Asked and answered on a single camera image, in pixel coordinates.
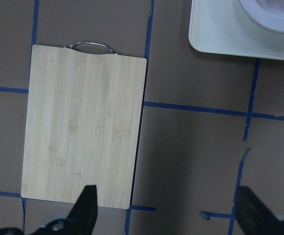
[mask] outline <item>bamboo board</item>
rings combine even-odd
[[[22,197],[75,203],[97,185],[98,205],[127,209],[146,59],[34,45]]]

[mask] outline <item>wooden cutting board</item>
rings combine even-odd
[[[34,45],[24,142],[25,198],[127,209],[146,59]]]

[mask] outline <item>white bowl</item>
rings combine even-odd
[[[256,22],[284,33],[284,0],[240,0],[240,3]]]

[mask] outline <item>white tray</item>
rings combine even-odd
[[[239,0],[193,0],[189,41],[201,52],[284,60],[284,33],[254,22]]]

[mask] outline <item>metal handle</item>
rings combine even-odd
[[[119,55],[117,52],[113,51],[113,50],[110,49],[108,46],[106,46],[106,45],[104,45],[104,44],[100,44],[100,43],[94,43],[94,42],[77,42],[77,43],[75,43],[75,44],[71,44],[71,45],[65,46],[64,48],[73,49],[73,47],[75,47],[76,45],[81,44],[81,43],[91,44],[91,45],[97,45],[97,46],[102,46],[102,47],[108,49],[111,54],[113,54],[113,55]]]

